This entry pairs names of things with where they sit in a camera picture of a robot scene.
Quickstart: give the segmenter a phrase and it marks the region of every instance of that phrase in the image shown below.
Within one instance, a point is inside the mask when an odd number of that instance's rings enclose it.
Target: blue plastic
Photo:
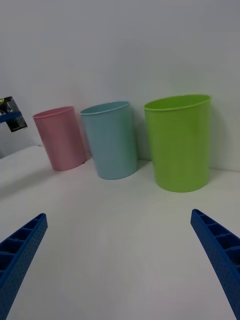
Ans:
[[[7,318],[47,228],[41,213],[0,243],[0,320]]]
[[[201,211],[191,213],[196,232],[237,320],[240,320],[240,239]]]
[[[21,117],[21,116],[22,116],[22,113],[20,111],[11,112],[11,113],[8,113],[8,114],[1,114],[0,115],[0,123],[6,122],[8,120],[12,120],[12,119],[15,119],[15,118],[18,118],[18,117]]]
[[[98,175],[114,180],[134,174],[138,162],[129,102],[95,105],[81,118]]]

